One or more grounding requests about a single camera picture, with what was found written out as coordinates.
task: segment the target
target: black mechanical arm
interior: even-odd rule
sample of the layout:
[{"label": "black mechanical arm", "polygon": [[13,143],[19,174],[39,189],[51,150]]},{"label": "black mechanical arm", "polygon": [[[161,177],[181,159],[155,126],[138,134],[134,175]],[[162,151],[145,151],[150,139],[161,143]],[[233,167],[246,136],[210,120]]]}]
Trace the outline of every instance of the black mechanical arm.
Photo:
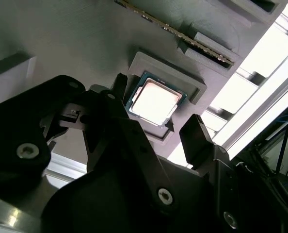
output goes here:
[{"label": "black mechanical arm", "polygon": [[[154,153],[122,100],[127,77],[85,91],[58,76],[0,104],[0,223],[24,232],[288,232],[288,200],[231,164],[198,115],[180,131],[186,160]],[[51,141],[83,131],[87,174],[50,195]]]}]

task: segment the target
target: gray surface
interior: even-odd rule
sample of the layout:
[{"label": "gray surface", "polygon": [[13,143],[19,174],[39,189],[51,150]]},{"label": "gray surface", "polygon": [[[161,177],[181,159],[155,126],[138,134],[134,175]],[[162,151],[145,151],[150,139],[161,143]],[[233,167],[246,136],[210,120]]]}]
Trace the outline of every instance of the gray surface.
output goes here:
[{"label": "gray surface", "polygon": [[0,74],[0,103],[31,87],[34,63],[35,58],[31,58]]},{"label": "gray surface", "polygon": [[[194,22],[201,33],[243,58],[269,27],[262,23],[245,27],[205,0],[130,2],[183,32]],[[0,58],[14,48],[36,55],[34,85],[65,74],[87,89],[95,83],[110,87],[117,73],[128,73],[138,47],[201,77],[208,86],[196,105],[181,106],[174,119],[179,122],[176,132],[192,113],[201,114],[227,82],[179,53],[173,35],[113,0],[0,0]],[[178,141],[174,135],[157,153],[167,157]],[[81,133],[70,131],[60,138],[55,152],[86,162],[83,145]]]}]

